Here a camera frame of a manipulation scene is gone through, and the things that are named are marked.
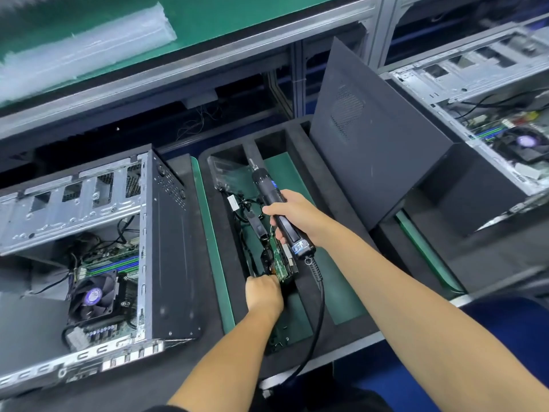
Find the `cpu fan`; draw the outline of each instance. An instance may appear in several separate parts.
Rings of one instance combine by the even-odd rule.
[[[69,318],[72,324],[83,324],[107,319],[118,313],[123,297],[116,271],[80,280],[71,292]]]
[[[499,134],[492,148],[507,160],[525,164],[549,160],[549,139],[530,127],[515,127]]]

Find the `forearm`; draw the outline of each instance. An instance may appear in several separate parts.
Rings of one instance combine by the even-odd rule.
[[[333,223],[323,246],[407,369],[445,412],[541,410],[549,391],[462,311]]]
[[[245,412],[277,315],[248,315],[198,363],[168,402],[189,412]]]

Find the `person's left hand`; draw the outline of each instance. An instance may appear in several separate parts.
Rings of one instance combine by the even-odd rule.
[[[246,303],[249,312],[264,312],[276,321],[284,309],[284,300],[276,275],[248,277]]]

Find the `screwdriver power cord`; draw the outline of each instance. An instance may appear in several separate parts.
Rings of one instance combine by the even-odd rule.
[[[299,373],[305,368],[306,364],[311,360],[312,354],[315,351],[316,343],[319,340],[320,336],[320,329],[322,328],[322,321],[324,320],[324,304],[325,304],[325,297],[324,297],[324,283],[322,282],[322,275],[320,273],[319,266],[317,265],[315,258],[311,256],[307,256],[305,258],[305,264],[311,269],[311,273],[313,277],[315,278],[315,281],[319,285],[320,290],[320,312],[319,312],[319,321],[316,325],[315,334],[313,335],[311,347],[309,348],[309,352],[307,353],[305,359],[301,362],[299,367],[284,381],[281,383],[281,385],[287,385],[289,382],[294,380]]]

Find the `blue fabric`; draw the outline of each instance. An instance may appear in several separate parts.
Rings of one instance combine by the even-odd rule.
[[[549,310],[529,299],[504,298],[477,302],[464,311],[549,387]],[[336,361],[334,376],[379,393],[395,412],[439,411],[386,341]]]

